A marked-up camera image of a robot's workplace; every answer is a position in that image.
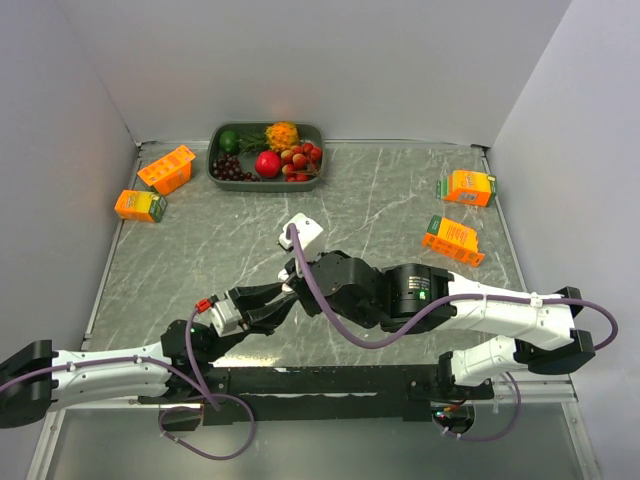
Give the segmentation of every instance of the marble table surface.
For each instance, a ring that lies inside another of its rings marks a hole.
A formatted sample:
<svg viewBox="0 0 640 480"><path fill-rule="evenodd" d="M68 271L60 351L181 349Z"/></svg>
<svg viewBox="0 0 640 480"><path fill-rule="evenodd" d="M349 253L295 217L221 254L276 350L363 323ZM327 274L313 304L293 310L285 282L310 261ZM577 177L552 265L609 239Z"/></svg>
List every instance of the marble table surface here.
<svg viewBox="0 0 640 480"><path fill-rule="evenodd" d="M141 165L175 148L145 144ZM95 319L90 350L130 348L158 341L167 325L186 318L194 303L238 285L276 281L287 261L276 245L283 224L303 212L328 232L328 248L372 266L417 262L446 268L497 287L520 289L517 267L496 206L468 207L435 197L436 182L455 169L484 170L482 151L458 146L332 144L322 184L293 194L219 190L206 174L206 145L193 146L189 183L171 193L159 224L126 221ZM145 189L137 180L136 189ZM478 268L422 247L432 215L479 232L486 254ZM387 335L350 324L361 338ZM351 345L323 315L296 306L275 335L251 336L225 366L394 365L434 363L448 350L490 338L471 331L405 336L380 350Z"/></svg>

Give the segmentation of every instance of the orange juice carton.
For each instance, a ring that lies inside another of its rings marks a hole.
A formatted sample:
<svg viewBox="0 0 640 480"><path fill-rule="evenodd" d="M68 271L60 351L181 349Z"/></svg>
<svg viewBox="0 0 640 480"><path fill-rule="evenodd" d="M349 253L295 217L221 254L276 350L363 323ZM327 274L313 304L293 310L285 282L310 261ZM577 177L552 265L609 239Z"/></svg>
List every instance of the orange juice carton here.
<svg viewBox="0 0 640 480"><path fill-rule="evenodd" d="M124 190L116 203L116 212L125 220L159 222L167 209L165 198L153 192Z"/></svg>
<svg viewBox="0 0 640 480"><path fill-rule="evenodd" d="M191 150L180 145L170 154L140 170L138 176L151 190L168 195L189 181L191 160L194 158L196 156Z"/></svg>
<svg viewBox="0 0 640 480"><path fill-rule="evenodd" d="M496 177L488 173L455 170L436 186L436 196L450 202L486 207L496 197Z"/></svg>
<svg viewBox="0 0 640 480"><path fill-rule="evenodd" d="M484 253L478 253L476 231L439 215L431 218L422 245L472 267L477 267L484 260Z"/></svg>

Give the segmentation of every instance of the metal frame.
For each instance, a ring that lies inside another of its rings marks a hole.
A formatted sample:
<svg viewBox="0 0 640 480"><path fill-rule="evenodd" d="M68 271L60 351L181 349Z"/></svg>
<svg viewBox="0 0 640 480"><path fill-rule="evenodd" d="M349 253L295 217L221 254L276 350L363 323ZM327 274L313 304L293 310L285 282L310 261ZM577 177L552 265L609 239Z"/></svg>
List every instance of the metal frame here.
<svg viewBox="0 0 640 480"><path fill-rule="evenodd" d="M196 147L196 146L208 145L209 142L208 141L187 141L187 142L162 142L162 143L166 143L167 145L182 143L182 144L186 144L187 146ZM325 143L327 145L339 145L339 144L347 144L352 146L384 145L389 147L399 146L399 147L412 147L412 148L437 148L438 146L457 146L454 144L428 143L428 142L417 141L417 140L401 140L401 139L370 140L370 141L349 140L349 139L344 139L344 140L328 139L326 140ZM138 152L139 152L140 149L142 148L142 145L139 145L138 147L139 147L138 148ZM131 178L128 183L128 188L132 188L133 185L135 184L136 174L139 169L140 162L141 160L138 154L138 158L136 158L136 161L133 166ZM487 158L484 153L482 154L482 162L485 170L488 173L490 173ZM498 209L502 226L507 236L507 241L509 243L511 254L513 255L513 258L514 258L514 262L515 262L521 287L524 291L526 291L526 285L525 285L524 277L522 275L522 271L520 269L518 257L516 255L516 251L513 246L511 235L507 227L507 222L504 217L504 213L502 211L502 207L500 205L500 201L498 198L496 198L496 206ZM93 330L93 327L96 321L98 309L100 307L100 302L102 300L102 295L103 295L106 281L109 275L109 271L111 269L111 264L116 252L116 248L118 245L118 240L120 238L120 233L122 231L123 224L124 224L124 220L118 223L116 227L116 231L113 236L113 240L111 242L109 255L107 257L107 262L106 262L104 271L102 273L102 279L100 281L98 293L96 295L96 299L91 311L91 315L89 317L89 322L87 324L87 328L85 331L84 341L82 343L82 348L81 348L82 350L88 349L89 342L91 340L91 332ZM542 375L534 375L529 372L514 372L513 376L518 382L518 386L520 387L523 403L562 403L563 404L565 418L567 419L569 432L571 434L576 455L580 462L580 466L582 468L584 478L601 479L602 475L600 474L598 465L595 462L593 448L591 446L591 442L589 440L586 427L584 426L584 421L582 420L580 409L576 404L577 396L573 388L571 378L568 375L560 376L560 377L558 376L547 377ZM502 379L495 379L494 391L495 391L495 399L479 400L479 401L474 401L473 403L499 404L501 402L513 402L515 399L515 394L510 388L510 384L506 383ZM174 406L174 405L162 405L162 406L141 405L138 403L136 398L122 398L122 399L105 400L100 402L89 402L82 405L72 406L69 408L78 409L78 410L136 409L136 408L160 410L161 408L165 409L170 406ZM65 415L65 411L63 410L61 412L47 414L47 416L45 417L44 426L40 435L40 439L38 441L38 445L36 447L35 454L31 462L31 468L29 469L29 473L27 477L28 480L45 480L46 479L47 471L49 469L49 465L51 463L51 459L53 457L56 443L60 434L60 429L62 427L62 422L64 420L64 415Z"/></svg>
<svg viewBox="0 0 640 480"><path fill-rule="evenodd" d="M132 189L134 184L136 183L136 174L140 168L140 162L140 148L138 148L138 157L133 163L133 171L131 173L131 177L129 178L129 182L127 183L128 189ZM104 267L104 271L102 272L102 278L100 279L100 285L98 286L98 293L96 294L96 299L93 302L93 308L91 309L91 315L89 316L89 323L87 324L87 328L84 332L84 339L82 341L82 347L80 348L81 351L86 351L89 347L91 332L93 331L93 325L95 324L96 317L98 316L98 308L100 308L102 294L104 292L104 287L107 284L107 278L109 277L109 271L111 270L111 263L113 262L113 257L116 254L116 248L118 247L118 240L120 240L120 232L122 232L123 225L124 220L120 220L118 222L118 225L116 226L116 231L113 233L111 247L109 248L109 255L107 256L107 263Z"/></svg>

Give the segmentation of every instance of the white wall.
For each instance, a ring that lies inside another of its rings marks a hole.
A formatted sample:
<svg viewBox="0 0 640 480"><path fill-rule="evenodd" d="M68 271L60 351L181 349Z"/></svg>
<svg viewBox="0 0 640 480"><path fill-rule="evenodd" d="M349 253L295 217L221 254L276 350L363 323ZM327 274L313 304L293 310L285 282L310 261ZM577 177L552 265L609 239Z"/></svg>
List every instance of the white wall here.
<svg viewBox="0 0 640 480"><path fill-rule="evenodd" d="M570 0L59 0L138 141L227 120L490 145Z"/></svg>
<svg viewBox="0 0 640 480"><path fill-rule="evenodd" d="M1 3L0 65L0 358L77 349L135 146L55 2ZM26 476L39 433L0 430L0 478Z"/></svg>
<svg viewBox="0 0 640 480"><path fill-rule="evenodd" d="M639 16L574 0L490 151L528 287L580 287L620 321L573 376L607 480L640 472ZM577 323L605 335L597 315Z"/></svg>

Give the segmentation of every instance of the purple cable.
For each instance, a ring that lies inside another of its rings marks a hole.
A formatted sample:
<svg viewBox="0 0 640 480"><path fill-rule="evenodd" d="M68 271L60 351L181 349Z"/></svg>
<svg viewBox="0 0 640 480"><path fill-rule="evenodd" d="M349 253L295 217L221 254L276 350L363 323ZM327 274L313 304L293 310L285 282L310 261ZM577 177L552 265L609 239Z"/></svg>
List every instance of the purple cable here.
<svg viewBox="0 0 640 480"><path fill-rule="evenodd" d="M518 419L520 418L520 413L522 412L522 395L520 394L520 388L518 387L518 382L516 382L516 379L513 378L513 375L511 375L509 372L505 372L504 375L508 377L508 379L513 384L513 388L516 391L516 411L513 414L513 417L511 418L509 425L507 425L504 428L504 430L502 430L499 433L496 433L495 435L488 435L486 437L476 437L474 435L458 435L457 433L453 433L450 430L445 430L442 427L442 425L440 425L438 422L434 422L438 426L440 431L447 437L463 440L465 442L493 442L494 440L499 440L502 437L505 437L506 435L511 433L511 431L516 427L516 424L518 423Z"/></svg>
<svg viewBox="0 0 640 480"><path fill-rule="evenodd" d="M400 337L402 337L405 333L411 330L411 328L413 328L413 326L416 323L422 320L425 316L427 316L433 310L449 302L455 302L458 300L483 300L485 298L484 295L479 293L462 293L458 295L449 295L446 297L438 298L437 300L434 300L429 305L424 307L418 313L416 313L397 332L391 335L388 335L382 340L378 340L375 342L367 342L359 339L353 333L351 333L349 329L344 325L344 323L342 323L340 319L336 316L334 311L331 310L331 307L329 306L329 304L327 303L327 300L324 298L324 295L322 294L322 290L320 290L318 283L316 282L315 278L313 277L313 274L311 273L311 268L309 267L306 259L304 258L304 251L302 250L302 246L300 245L300 239L298 238L298 230L296 229L295 224L293 223L289 224L287 228L287 237L290 238L291 241L293 242L293 251L296 256L296 260L298 260L300 269L302 270L303 277L307 282L307 286L309 287L309 290L311 291L313 298L318 303L318 305L320 305L322 312L327 316L331 324L336 328L336 330L338 330L338 332L340 332L340 334L343 337L345 337L348 341L350 341L354 345L361 348L375 350L378 348L391 345L393 342L399 340ZM487 295L486 297L487 297L487 300L491 300L495 302L521 303L525 305L528 305L531 303L531 299L522 298L522 297L512 297L508 295ZM611 324L611 333L604 341L600 342L594 347L595 350L600 350L601 348L606 347L611 342L613 342L615 338L618 336L618 322L607 309L605 309L604 307L601 307L596 303L589 302L588 300L582 300L579 298L550 298L550 299L543 300L542 303L543 305L580 305L583 307L592 308L602 313L607 318L607 320L609 320L609 323Z"/></svg>
<svg viewBox="0 0 640 480"><path fill-rule="evenodd" d="M209 399L209 397L211 397L212 399L215 398L225 398L228 400L233 400L234 402L240 404L240 406L242 406L246 411L247 414L249 415L249 435L247 437L247 440L244 442L244 444L235 452L229 454L229 455L211 455L209 453L203 452L202 450L194 447L193 445L185 442L184 440L181 440L177 437L175 437L174 435L172 435L171 433L167 432L163 427L162 427L162 420L164 419L164 417L171 411L176 411L176 410L189 410L189 411L195 411L194 409L190 409L188 407L173 407L170 408L168 410L165 410L162 415L160 415L160 417L158 418L158 426L160 428L160 432L162 433L163 436L169 438L170 440L173 440L175 443L183 446L184 448L186 448L187 450L190 450L193 453L196 453L198 455L200 455L201 457L204 458L208 458L209 460L230 460L232 458L235 458L239 455L241 455L247 448L249 448L249 445L251 445L251 442L253 441L253 438L255 437L256 434L256 422L255 422L255 418L253 416L253 412L251 411L251 408L249 407L249 405L247 405L247 403L242 400L241 398L238 397L234 397L233 395L227 395L226 393L211 393L209 392L209 390L207 388L202 388L200 385L198 385L196 382L194 382L191 378L189 378L187 375L185 375L184 373L182 373L180 370L178 370L177 368L175 368L173 365L169 365L168 363L163 362L162 360L156 360L155 358L151 358L151 357L138 357L138 356L132 356L132 357L115 357L115 358L104 358L101 360L87 360L84 362L74 362L73 365L77 368L85 368L85 367L95 367L95 366L99 366L99 365L109 365L112 363L126 363L126 362L137 362L138 360L140 360L142 363L151 363L154 365L158 365L159 367L165 368L168 371L170 371L171 373L173 373L174 375L177 375L178 377L182 378L185 382L187 382L189 385L191 385L194 389L196 389L198 392L200 392L204 397L207 398L207 400ZM50 373L54 373L54 372L60 372L63 370L69 370L71 367L71 363L66 364L66 365L56 365L55 367L45 367L45 368L40 368L38 370L34 370L33 372L29 372L29 373L25 373L24 375L21 375L17 378L14 378L12 380L9 380L7 383L0 385L0 395L7 390L8 388L13 387L14 385L17 385L18 383L24 382L26 380L29 380L31 378L40 376L40 375L47 375Z"/></svg>
<svg viewBox="0 0 640 480"><path fill-rule="evenodd" d="M193 344L191 343L191 327L193 326L193 320L196 318L198 314L198 309L194 308L191 315L189 315L189 319L187 320L187 327L184 329L184 342L187 346L187 357L189 358L189 363L191 364L191 370L193 370L196 379L198 380L198 385L202 387L205 393L203 395L207 399L207 401L211 404L216 412L219 412L222 408L220 404L215 401L214 397L209 392L209 388L202 377L202 372L200 372L200 367L198 367L198 362L196 362L196 356L193 353Z"/></svg>

